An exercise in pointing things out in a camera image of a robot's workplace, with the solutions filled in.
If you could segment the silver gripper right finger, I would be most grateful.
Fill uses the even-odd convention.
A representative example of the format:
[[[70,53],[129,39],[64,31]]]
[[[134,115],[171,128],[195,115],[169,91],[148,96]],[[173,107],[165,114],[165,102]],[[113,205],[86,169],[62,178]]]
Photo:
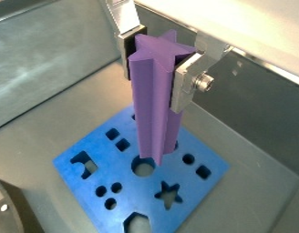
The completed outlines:
[[[231,51],[232,46],[217,38],[197,31],[196,52],[176,66],[173,73],[169,109],[179,114],[189,104],[195,91],[211,89],[213,77],[208,69]]]

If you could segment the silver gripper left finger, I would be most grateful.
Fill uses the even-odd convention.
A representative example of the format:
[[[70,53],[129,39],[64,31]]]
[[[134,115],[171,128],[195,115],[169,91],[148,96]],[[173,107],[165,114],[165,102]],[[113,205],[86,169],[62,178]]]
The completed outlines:
[[[124,76],[129,79],[128,57],[136,52],[134,36],[137,34],[145,35],[147,27],[140,23],[133,0],[100,0],[100,2],[114,30]]]

